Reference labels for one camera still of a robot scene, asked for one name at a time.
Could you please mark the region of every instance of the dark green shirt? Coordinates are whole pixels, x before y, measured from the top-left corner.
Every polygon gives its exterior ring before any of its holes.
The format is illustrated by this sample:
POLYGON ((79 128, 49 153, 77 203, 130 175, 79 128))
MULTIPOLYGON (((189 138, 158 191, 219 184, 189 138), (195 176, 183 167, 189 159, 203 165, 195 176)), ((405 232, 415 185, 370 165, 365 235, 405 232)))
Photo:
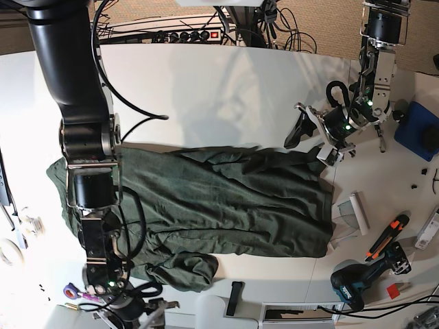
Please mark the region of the dark green shirt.
MULTIPOLYGON (((132 276, 201 291, 218 267, 208 254, 323 257, 333 233, 332 193, 319 182, 324 165, 317 152, 222 147, 159 154, 123 148, 123 185, 140 195, 147 220, 147 238, 132 276)), ((77 235, 79 216, 66 203, 64 159, 47 175, 77 235)), ((139 220, 130 196, 122 209, 128 223, 139 220)), ((134 245, 140 227, 128 227, 134 245)))

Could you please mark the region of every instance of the white table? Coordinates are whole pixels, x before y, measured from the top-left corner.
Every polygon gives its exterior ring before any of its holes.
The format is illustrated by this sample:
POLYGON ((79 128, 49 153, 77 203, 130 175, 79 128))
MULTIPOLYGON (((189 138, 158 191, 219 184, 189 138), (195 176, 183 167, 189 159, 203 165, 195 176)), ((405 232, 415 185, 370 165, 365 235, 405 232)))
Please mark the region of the white table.
MULTIPOLYGON (((143 143, 137 146, 149 149, 154 145, 282 147, 298 116, 293 110, 297 101, 315 108, 327 106, 324 90, 328 82, 347 83, 355 77, 348 60, 265 49, 116 45, 104 47, 103 57, 108 76, 122 95, 150 112, 170 116, 168 121, 145 124, 129 137, 129 142, 143 143)), ((45 175, 45 169, 61 157, 59 109, 47 91, 34 53, 0 57, 0 72, 0 146, 10 186, 19 208, 30 206, 41 215, 47 229, 44 238, 30 247, 32 257, 26 257, 26 267, 50 284, 55 302, 64 304, 68 301, 62 294, 66 283, 82 287, 85 255, 65 227, 58 194, 45 175), (48 272, 47 264, 53 259, 65 266, 48 272)), ((414 95, 434 110, 439 101, 439 80, 398 73, 392 98, 409 101, 414 95)), ((118 100, 114 102, 123 133, 142 119, 118 100)), ((336 203, 352 191, 363 193, 372 226, 367 236, 318 260, 217 255, 217 280, 203 293, 229 297, 231 282, 244 280, 243 303, 237 316, 255 319, 259 318, 262 302, 337 301, 329 283, 333 268, 348 258, 362 261, 366 250, 402 210, 410 209, 413 214, 402 236, 416 235, 438 202, 431 191, 431 175, 439 164, 436 159, 427 163, 394 142, 395 129, 392 120, 384 126, 386 154, 380 154, 373 129, 353 137, 358 144, 357 157, 346 159, 335 176, 336 203), (420 174, 424 167, 430 168, 427 177, 420 174), (414 183, 418 185, 416 190, 410 188, 414 183)), ((325 178, 332 182, 334 175, 335 171, 329 169, 325 178)), ((437 284, 437 249, 438 245, 433 244, 416 253, 413 271, 398 277, 416 284, 398 300, 433 289, 437 284)), ((164 297, 179 300, 182 305, 174 312, 195 314, 198 296, 165 287, 164 297)), ((395 324, 404 317, 413 317, 417 309, 413 306, 403 316, 379 320, 377 327, 387 321, 395 324)), ((181 321, 186 320, 191 322, 191 316, 181 321)), ((341 322, 358 324, 361 320, 341 322)))

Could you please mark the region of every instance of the red object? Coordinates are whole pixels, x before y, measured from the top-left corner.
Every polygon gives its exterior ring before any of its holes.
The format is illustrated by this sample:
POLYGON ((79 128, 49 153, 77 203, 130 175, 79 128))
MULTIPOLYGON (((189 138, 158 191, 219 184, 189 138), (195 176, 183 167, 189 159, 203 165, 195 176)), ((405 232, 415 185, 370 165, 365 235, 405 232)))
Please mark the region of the red object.
POLYGON ((387 292, 389 293, 390 299, 394 300, 396 297, 399 296, 399 290, 396 286, 396 283, 392 284, 390 287, 387 288, 387 292))

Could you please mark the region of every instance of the floor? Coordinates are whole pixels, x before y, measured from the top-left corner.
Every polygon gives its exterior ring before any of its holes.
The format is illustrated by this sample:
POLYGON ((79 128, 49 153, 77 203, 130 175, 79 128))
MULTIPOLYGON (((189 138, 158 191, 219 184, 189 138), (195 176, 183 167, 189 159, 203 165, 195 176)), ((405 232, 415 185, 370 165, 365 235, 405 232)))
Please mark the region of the floor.
MULTIPOLYGON (((398 66, 438 74, 432 58, 439 53, 439 3, 424 0, 412 3, 407 44, 397 50, 398 66)), ((315 38, 319 54, 349 59, 358 57, 361 0, 280 0, 278 5, 292 10, 300 30, 315 38)), ((143 17, 207 12, 213 12, 212 7, 183 8, 175 0, 115 0, 106 14, 111 22, 118 23, 143 17)), ((284 45, 288 36, 279 32, 278 44, 284 45)), ((26 27, 0 28, 0 55, 31 49, 32 39, 26 27)))

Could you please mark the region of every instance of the white device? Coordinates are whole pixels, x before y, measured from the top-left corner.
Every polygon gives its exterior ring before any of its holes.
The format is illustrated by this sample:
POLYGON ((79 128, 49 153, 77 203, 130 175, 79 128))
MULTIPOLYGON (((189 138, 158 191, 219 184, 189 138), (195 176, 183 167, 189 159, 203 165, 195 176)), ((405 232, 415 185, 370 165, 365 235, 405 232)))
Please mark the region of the white device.
POLYGON ((415 247, 424 250, 439 230, 439 206, 436 206, 416 239, 415 247))

